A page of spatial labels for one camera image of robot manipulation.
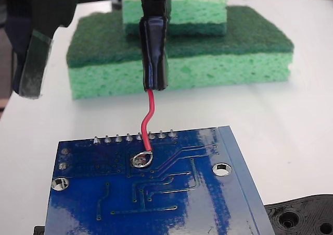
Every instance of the mounting hole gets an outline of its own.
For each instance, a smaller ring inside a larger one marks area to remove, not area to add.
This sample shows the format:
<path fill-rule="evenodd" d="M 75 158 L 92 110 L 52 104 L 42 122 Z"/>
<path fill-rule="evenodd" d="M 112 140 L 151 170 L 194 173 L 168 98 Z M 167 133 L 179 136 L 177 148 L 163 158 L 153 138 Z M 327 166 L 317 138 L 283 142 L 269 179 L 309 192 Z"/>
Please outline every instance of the mounting hole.
<path fill-rule="evenodd" d="M 298 224 L 299 218 L 296 213 L 286 212 L 279 217 L 279 222 L 284 228 L 291 229 Z"/>
<path fill-rule="evenodd" d="M 323 223 L 320 227 L 320 231 L 322 234 L 332 234 L 333 227 L 329 223 Z"/>
<path fill-rule="evenodd" d="M 231 171 L 231 166 L 226 163 L 218 163 L 213 166 L 213 172 L 217 176 L 228 176 Z"/>
<path fill-rule="evenodd" d="M 51 188 L 55 191 L 63 191 L 69 186 L 69 180 L 66 178 L 55 178 L 52 180 Z"/>

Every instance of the white table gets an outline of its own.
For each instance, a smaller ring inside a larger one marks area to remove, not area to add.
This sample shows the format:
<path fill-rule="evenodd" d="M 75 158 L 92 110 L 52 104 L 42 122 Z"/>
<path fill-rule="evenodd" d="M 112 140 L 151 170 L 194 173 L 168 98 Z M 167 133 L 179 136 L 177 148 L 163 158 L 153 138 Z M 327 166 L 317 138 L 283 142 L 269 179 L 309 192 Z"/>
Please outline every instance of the white table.
<path fill-rule="evenodd" d="M 156 93 L 149 130 L 230 125 L 264 204 L 333 194 L 333 1 L 228 1 L 256 9 L 294 42 L 289 82 Z M 54 36 L 43 96 L 13 94 L 0 120 L 1 234 L 45 224 L 59 141 L 139 131 L 144 93 L 71 99 L 66 52 L 78 19 L 109 5 L 78 6 Z"/>

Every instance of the circuit board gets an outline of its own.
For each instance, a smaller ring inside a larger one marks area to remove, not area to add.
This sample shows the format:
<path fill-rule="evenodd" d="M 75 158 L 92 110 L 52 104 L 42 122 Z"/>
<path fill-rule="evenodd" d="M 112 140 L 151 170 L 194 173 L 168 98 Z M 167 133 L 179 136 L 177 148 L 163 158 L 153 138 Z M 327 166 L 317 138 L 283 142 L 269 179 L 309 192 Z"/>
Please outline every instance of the circuit board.
<path fill-rule="evenodd" d="M 45 235 L 274 234 L 229 127 L 60 142 Z"/>

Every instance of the wire insulation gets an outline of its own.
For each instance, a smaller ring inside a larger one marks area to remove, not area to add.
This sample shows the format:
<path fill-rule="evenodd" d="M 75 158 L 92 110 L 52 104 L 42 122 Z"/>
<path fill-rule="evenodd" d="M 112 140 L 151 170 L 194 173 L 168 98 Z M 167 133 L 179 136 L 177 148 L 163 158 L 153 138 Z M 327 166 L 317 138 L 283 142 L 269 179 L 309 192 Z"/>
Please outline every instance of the wire insulation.
<path fill-rule="evenodd" d="M 151 149 L 151 145 L 150 145 L 150 141 L 149 141 L 149 136 L 147 133 L 147 124 L 150 121 L 150 119 L 152 118 L 152 116 L 154 115 L 155 102 L 154 102 L 154 94 L 153 94 L 152 90 L 147 90 L 147 93 L 149 96 L 149 112 L 146 115 L 146 117 L 144 118 L 144 120 L 142 121 L 141 133 L 142 133 L 142 139 L 144 141 L 145 149 L 146 149 L 146 151 L 150 152 L 152 149 Z"/>

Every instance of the black plastic part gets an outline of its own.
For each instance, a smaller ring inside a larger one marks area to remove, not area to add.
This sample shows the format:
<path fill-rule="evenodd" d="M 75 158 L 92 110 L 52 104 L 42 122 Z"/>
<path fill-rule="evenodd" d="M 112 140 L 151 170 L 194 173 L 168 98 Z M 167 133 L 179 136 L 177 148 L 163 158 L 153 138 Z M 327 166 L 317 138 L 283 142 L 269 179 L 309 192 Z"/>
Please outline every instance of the black plastic part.
<path fill-rule="evenodd" d="M 144 67 L 145 90 L 163 90 L 168 86 L 168 63 L 165 56 L 167 18 L 143 17 L 139 24 Z"/>
<path fill-rule="evenodd" d="M 13 89 L 20 96 L 38 98 L 50 41 L 40 42 L 33 33 L 51 40 L 59 26 L 67 27 L 78 0 L 6 0 L 5 31 L 17 54 Z"/>
<path fill-rule="evenodd" d="M 26 0 L 7 0 L 5 31 L 17 55 L 17 68 L 13 81 L 13 90 L 16 93 L 19 93 L 32 29 L 32 8 L 30 4 Z"/>
<path fill-rule="evenodd" d="M 35 226 L 33 230 L 33 235 L 44 235 L 45 226 Z"/>
<path fill-rule="evenodd" d="M 276 235 L 332 235 L 333 195 L 266 205 Z"/>

